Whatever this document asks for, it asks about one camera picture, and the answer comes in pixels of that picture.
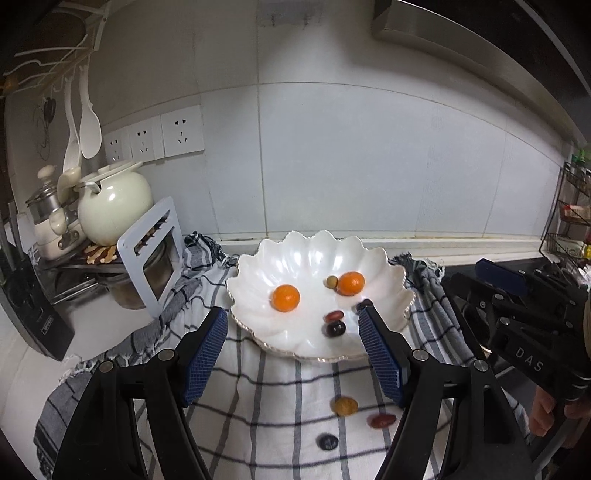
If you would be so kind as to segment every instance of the orange fruit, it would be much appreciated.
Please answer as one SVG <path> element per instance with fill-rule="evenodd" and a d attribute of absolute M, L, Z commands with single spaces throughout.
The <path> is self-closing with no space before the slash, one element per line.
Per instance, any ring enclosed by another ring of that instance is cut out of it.
<path fill-rule="evenodd" d="M 290 312 L 300 302 L 300 292 L 293 285 L 280 285 L 271 295 L 271 305 L 280 312 Z"/>
<path fill-rule="evenodd" d="M 336 291 L 345 297 L 352 297 L 361 293 L 365 286 L 365 279 L 359 272 L 343 273 L 336 284 Z"/>

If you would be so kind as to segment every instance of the brown nut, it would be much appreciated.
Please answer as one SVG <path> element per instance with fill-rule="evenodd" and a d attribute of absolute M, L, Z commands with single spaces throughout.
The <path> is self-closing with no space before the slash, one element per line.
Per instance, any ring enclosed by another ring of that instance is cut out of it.
<path fill-rule="evenodd" d="M 334 275 L 331 275 L 330 277 L 328 277 L 326 279 L 326 287 L 331 288 L 332 290 L 334 290 L 336 288 L 338 283 L 339 283 L 339 279 L 337 277 L 335 277 Z"/>
<path fill-rule="evenodd" d="M 333 411 L 339 417 L 348 417 L 359 410 L 359 404 L 351 397 L 339 397 L 333 404 Z"/>

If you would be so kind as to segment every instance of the wall socket panel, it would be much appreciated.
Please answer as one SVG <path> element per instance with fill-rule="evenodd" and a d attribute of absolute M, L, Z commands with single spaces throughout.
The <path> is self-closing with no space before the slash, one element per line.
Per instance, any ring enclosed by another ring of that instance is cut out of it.
<path fill-rule="evenodd" d="M 167 157 L 205 150 L 201 105 L 160 115 Z"/>
<path fill-rule="evenodd" d="M 153 116 L 127 127 L 131 154 L 135 161 L 164 158 L 164 141 L 160 116 Z"/>
<path fill-rule="evenodd" d="M 103 136 L 105 155 L 108 163 L 116 161 L 131 160 L 131 142 L 127 128 L 120 128 Z"/>
<path fill-rule="evenodd" d="M 153 116 L 103 136 L 109 163 L 151 161 L 205 150 L 201 105 Z"/>

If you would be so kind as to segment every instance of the white tile wall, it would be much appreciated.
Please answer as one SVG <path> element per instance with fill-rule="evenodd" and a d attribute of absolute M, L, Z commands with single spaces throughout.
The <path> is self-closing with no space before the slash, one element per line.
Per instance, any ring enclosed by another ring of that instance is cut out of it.
<path fill-rule="evenodd" d="M 158 160 L 141 167 L 152 188 L 154 201 L 172 197 L 183 233 L 197 230 L 218 236 L 204 155 L 187 155 L 174 160 Z"/>
<path fill-rule="evenodd" d="M 522 139 L 558 165 L 564 162 L 563 140 L 559 134 L 531 109 L 515 102 L 507 119 L 507 131 Z"/>
<path fill-rule="evenodd" d="M 322 6 L 307 25 L 275 27 L 257 19 L 258 0 L 144 0 L 109 19 L 90 68 L 103 124 L 170 102 L 202 104 L 204 153 L 143 168 L 156 199 L 175 199 L 183 231 L 537 234 L 558 173 L 547 159 L 559 165 L 566 152 L 560 136 L 465 70 L 374 40 L 372 2 Z M 30 141 L 35 101 L 7 108 L 23 210 L 38 184 L 30 172 L 43 163 Z M 59 168 L 67 130 L 58 113 L 50 132 Z M 519 201 L 528 222 L 505 220 L 504 196 L 495 197 L 512 175 L 501 175 L 502 162 L 518 162 L 504 157 L 506 132 L 527 145 L 531 182 Z"/>
<path fill-rule="evenodd" d="M 482 233 L 501 170 L 505 131 L 432 104 L 417 231 Z"/>
<path fill-rule="evenodd" d="M 199 92 L 197 16 L 193 0 L 141 0 L 109 18 L 89 70 L 90 98 L 103 124 Z"/>
<path fill-rule="evenodd" d="M 195 65 L 201 92 L 256 83 L 256 0 L 195 2 Z"/>
<path fill-rule="evenodd" d="M 264 232 L 256 86 L 201 99 L 207 182 L 220 233 Z"/>
<path fill-rule="evenodd" d="M 507 135 L 504 162 L 486 233 L 541 235 L 560 167 L 523 140 Z"/>
<path fill-rule="evenodd" d="M 414 230 L 432 104 L 363 87 L 263 85 L 270 231 Z"/>
<path fill-rule="evenodd" d="M 259 81 L 362 85 L 432 99 L 442 71 L 456 67 L 374 40 L 373 3 L 326 0 L 320 25 L 259 27 Z"/>

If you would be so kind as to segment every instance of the white fluted bowl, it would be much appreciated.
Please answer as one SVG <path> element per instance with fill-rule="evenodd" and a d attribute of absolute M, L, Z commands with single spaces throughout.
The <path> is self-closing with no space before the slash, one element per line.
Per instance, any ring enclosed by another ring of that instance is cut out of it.
<path fill-rule="evenodd" d="M 362 292 L 344 297 L 324 286 L 330 275 L 357 271 L 365 277 Z M 258 345 L 274 353 L 303 360 L 337 362 L 367 356 L 359 337 L 357 302 L 371 299 L 390 330 L 407 324 L 405 311 L 414 293 L 404 288 L 405 271 L 390 265 L 383 248 L 367 249 L 356 236 L 337 240 L 322 230 L 312 237 L 290 232 L 281 242 L 263 240 L 255 255 L 241 255 L 238 275 L 229 278 L 234 300 L 232 315 L 251 333 Z M 300 292 L 295 310 L 282 313 L 269 301 L 283 284 Z M 324 316 L 345 313 L 346 332 L 336 338 L 323 334 Z"/>

